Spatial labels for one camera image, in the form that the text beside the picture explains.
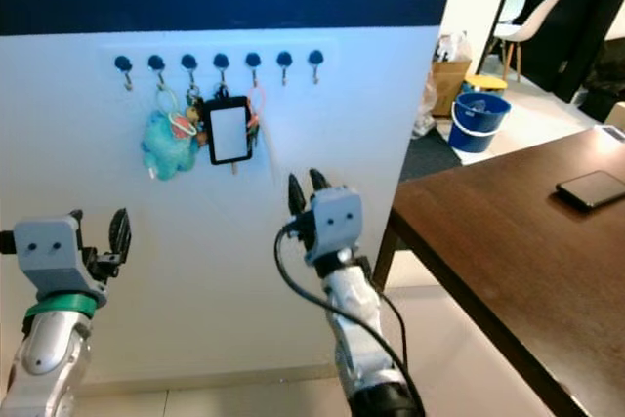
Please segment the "dark door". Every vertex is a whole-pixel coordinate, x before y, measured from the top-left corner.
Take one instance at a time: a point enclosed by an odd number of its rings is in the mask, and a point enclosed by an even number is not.
[[[515,23],[522,23],[542,1],[526,0],[521,16]],[[522,74],[545,90],[556,90],[567,61],[584,34],[587,19],[594,14],[597,2],[561,0],[536,35],[522,43]]]

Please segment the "blue bucket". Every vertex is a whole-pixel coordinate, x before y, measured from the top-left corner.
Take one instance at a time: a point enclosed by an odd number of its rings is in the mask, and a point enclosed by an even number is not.
[[[484,111],[475,110],[469,104],[483,101]],[[485,151],[499,130],[499,125],[512,107],[503,98],[484,92],[462,93],[451,107],[453,126],[449,144],[470,153]]]

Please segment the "yellow stool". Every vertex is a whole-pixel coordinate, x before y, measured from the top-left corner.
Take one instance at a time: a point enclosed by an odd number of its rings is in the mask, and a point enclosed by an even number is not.
[[[508,82],[489,75],[467,75],[465,83],[475,92],[488,92],[499,96],[502,96],[508,88]]]

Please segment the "green ring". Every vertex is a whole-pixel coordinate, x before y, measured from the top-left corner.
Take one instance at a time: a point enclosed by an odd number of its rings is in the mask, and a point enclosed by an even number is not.
[[[66,293],[48,297],[30,307],[26,312],[26,317],[46,312],[79,312],[92,318],[97,308],[98,302],[95,298],[82,293]]]

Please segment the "wall hook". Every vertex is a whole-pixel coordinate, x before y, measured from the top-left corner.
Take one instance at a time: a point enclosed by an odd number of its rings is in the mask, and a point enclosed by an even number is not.
[[[226,86],[226,69],[230,65],[230,61],[228,60],[228,56],[225,54],[218,54],[213,59],[213,65],[219,70],[222,75],[222,85]]]
[[[256,53],[249,53],[245,58],[245,63],[252,69],[252,82],[254,88],[258,87],[258,78],[256,78],[256,67],[261,64],[261,57]]]
[[[293,63],[293,57],[287,51],[277,55],[277,64],[282,67],[282,86],[286,85],[286,69]]]
[[[191,54],[185,54],[180,61],[181,66],[188,72],[188,93],[192,96],[199,96],[199,87],[195,84],[195,70],[197,69],[197,61]]]
[[[319,83],[319,77],[317,75],[317,69],[323,63],[323,54],[318,49],[315,49],[309,54],[309,64],[312,65],[312,82],[316,85]]]
[[[124,87],[126,88],[126,90],[131,92],[133,90],[133,82],[130,79],[130,71],[132,70],[133,65],[130,62],[130,59],[128,59],[126,56],[117,56],[115,58],[115,67],[117,67],[117,70],[123,73],[126,77],[126,83],[124,83]]]
[[[165,79],[163,78],[163,70],[165,70],[165,62],[160,56],[152,55],[147,60],[147,66],[156,73],[158,77],[158,84],[156,85],[159,90],[166,90]]]

